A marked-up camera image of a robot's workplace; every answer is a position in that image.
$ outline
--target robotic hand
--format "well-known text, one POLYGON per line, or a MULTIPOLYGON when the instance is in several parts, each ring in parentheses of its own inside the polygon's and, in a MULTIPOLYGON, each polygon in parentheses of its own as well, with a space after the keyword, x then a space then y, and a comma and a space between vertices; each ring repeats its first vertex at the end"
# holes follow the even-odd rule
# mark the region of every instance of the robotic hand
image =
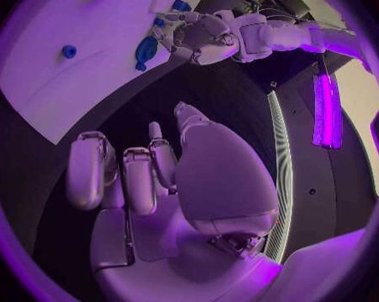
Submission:
POLYGON ((207 65, 232 57, 251 62, 276 51, 302 48, 307 52, 326 50, 360 59, 367 70, 357 38, 345 30, 322 29, 312 21, 292 24, 267 20, 250 13, 235 18, 230 10, 213 15, 197 12, 164 13, 169 26, 154 26, 153 36, 172 54, 198 65, 207 65))

